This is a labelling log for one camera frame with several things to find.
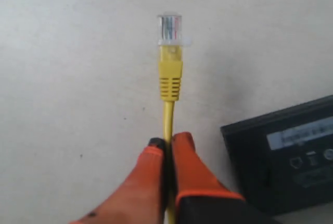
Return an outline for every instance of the ethernet cable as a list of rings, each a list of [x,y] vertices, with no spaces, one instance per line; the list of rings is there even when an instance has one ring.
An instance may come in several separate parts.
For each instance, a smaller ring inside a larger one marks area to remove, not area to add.
[[[172,168],[171,138],[173,125],[174,103],[179,100],[181,77],[183,70],[182,61],[182,16],[177,14],[159,15],[159,46],[160,61],[159,82],[160,94],[164,101],[163,107],[163,138],[166,141],[166,160],[168,174]],[[174,192],[169,189],[168,196],[169,224],[175,224]]]

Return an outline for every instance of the white floor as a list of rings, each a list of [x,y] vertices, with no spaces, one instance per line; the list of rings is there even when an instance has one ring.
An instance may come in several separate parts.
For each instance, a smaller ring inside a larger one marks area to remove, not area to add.
[[[332,94],[332,0],[0,0],[1,223],[82,216],[161,135],[156,15],[170,10],[194,41],[175,131],[232,189],[221,125]],[[331,223],[332,207],[279,219]]]

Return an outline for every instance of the dark spot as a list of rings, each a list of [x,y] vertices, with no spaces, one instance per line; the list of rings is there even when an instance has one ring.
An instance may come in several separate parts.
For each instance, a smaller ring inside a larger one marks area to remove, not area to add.
[[[95,217],[95,216],[97,216],[95,212],[91,212],[90,214],[88,214],[88,217]]]

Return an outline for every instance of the white sticker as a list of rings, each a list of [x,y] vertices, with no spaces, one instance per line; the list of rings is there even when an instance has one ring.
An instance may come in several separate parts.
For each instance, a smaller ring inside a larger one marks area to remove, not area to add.
[[[302,144],[330,134],[333,134],[333,117],[268,134],[267,140],[271,150],[279,150],[280,148]]]

